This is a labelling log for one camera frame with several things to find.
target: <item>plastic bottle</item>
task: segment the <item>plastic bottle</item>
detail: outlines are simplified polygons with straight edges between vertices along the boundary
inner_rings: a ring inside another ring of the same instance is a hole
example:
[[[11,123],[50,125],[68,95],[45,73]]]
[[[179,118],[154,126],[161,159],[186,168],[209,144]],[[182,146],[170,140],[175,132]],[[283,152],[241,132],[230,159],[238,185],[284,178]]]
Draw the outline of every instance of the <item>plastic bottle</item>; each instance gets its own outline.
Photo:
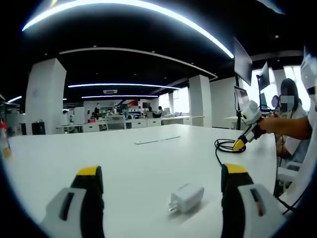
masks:
[[[5,159],[11,158],[11,150],[9,146],[8,137],[6,135],[7,124],[4,122],[0,122],[0,149],[1,155]]]

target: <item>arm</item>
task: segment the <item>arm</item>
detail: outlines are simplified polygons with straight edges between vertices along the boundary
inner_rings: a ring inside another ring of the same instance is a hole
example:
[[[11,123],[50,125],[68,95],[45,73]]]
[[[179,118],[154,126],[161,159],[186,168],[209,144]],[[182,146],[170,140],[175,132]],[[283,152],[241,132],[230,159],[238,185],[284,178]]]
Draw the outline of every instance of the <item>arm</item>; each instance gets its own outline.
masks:
[[[312,134],[312,128],[309,124],[308,118],[303,117],[299,119],[287,118],[263,118],[259,122],[259,126],[267,133],[276,133],[287,135],[296,139],[309,139]]]

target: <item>white power adapter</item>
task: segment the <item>white power adapter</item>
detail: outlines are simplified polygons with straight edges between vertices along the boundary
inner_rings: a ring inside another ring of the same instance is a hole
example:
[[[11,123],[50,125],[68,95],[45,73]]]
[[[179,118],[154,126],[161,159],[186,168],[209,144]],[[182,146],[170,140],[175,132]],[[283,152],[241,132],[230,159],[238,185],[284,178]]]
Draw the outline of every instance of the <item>white power adapter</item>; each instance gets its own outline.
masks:
[[[203,198],[204,188],[187,183],[179,187],[170,196],[169,211],[182,213],[197,205]]]

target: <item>window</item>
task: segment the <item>window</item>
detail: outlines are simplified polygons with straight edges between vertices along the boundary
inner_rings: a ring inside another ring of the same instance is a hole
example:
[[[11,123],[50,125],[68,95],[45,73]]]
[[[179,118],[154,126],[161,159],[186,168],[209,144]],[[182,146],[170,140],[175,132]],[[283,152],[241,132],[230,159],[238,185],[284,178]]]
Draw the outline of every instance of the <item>window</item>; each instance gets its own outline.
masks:
[[[174,112],[189,113],[188,87],[174,91],[173,106]]]
[[[165,93],[165,94],[162,94],[162,95],[159,96],[158,104],[159,104],[159,106],[162,107],[163,110],[164,110],[164,108],[169,108],[168,93]]]
[[[302,100],[303,109],[309,111],[311,106],[311,99],[308,96],[308,93],[303,85],[301,78],[301,67],[300,66],[285,66],[284,72],[286,78],[293,79],[297,86],[299,98]]]
[[[245,81],[243,81],[243,88],[247,90],[249,99],[255,101],[258,105],[260,104],[260,97],[257,75],[260,74],[260,72],[260,69],[252,71],[251,87]],[[268,74],[270,85],[262,90],[261,93],[264,93],[265,95],[267,106],[273,109],[275,107],[273,107],[272,105],[272,98],[274,95],[277,95],[277,87],[275,82],[275,75],[272,68],[268,69]]]

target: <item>monitor stand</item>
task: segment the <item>monitor stand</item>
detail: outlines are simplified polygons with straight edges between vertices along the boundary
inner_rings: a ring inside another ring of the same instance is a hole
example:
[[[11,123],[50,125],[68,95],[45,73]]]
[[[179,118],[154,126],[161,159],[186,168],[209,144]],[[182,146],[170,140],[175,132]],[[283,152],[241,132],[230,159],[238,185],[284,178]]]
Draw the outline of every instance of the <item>monitor stand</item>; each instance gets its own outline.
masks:
[[[239,86],[239,76],[236,74],[235,77],[236,77],[236,85],[237,85],[237,87],[240,87]],[[236,110],[236,116],[238,117],[237,130],[241,130],[241,111],[240,111],[239,102],[238,102],[238,110]]]

